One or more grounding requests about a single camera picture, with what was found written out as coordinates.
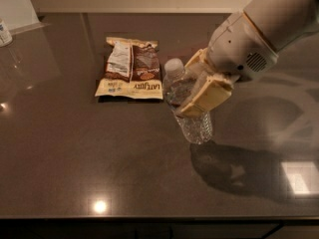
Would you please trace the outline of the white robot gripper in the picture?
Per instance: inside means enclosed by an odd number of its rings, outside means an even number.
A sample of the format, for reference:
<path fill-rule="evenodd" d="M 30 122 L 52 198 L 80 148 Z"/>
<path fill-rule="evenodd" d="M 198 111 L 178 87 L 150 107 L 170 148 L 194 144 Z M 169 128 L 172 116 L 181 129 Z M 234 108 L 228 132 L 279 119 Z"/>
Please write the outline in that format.
<path fill-rule="evenodd" d="M 206 60 L 219 73 L 201 73 L 208 68 Z M 190 95 L 176 109 L 176 115 L 198 118 L 210 112 L 231 97 L 236 81 L 249 82 L 260 78 L 277 60 L 277 53 L 250 19 L 243 12 L 231 14 L 213 32 L 207 51 L 199 49 L 186 63 L 187 69 L 201 74 Z"/>

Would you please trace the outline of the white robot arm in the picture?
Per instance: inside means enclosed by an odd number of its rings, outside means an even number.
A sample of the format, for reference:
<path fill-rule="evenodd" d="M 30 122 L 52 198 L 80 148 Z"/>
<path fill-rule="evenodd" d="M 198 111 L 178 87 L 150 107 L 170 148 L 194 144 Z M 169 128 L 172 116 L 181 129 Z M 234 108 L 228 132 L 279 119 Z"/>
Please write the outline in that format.
<path fill-rule="evenodd" d="M 287 46 L 318 31 L 319 0 L 252 0 L 231 14 L 186 67 L 197 75 L 177 108 L 196 118 L 230 98 L 234 84 L 254 81 L 278 61 Z"/>

